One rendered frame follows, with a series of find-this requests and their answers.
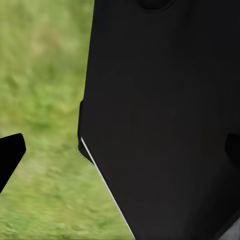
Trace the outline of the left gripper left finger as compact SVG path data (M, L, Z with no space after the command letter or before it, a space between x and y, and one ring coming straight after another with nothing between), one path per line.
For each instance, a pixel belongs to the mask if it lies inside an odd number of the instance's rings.
M26 153L22 133L0 138L0 194Z

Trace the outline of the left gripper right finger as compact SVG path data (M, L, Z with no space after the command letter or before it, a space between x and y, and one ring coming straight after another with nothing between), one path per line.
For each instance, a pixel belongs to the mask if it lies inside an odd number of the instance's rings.
M240 173L240 135L229 133L227 135L224 151Z

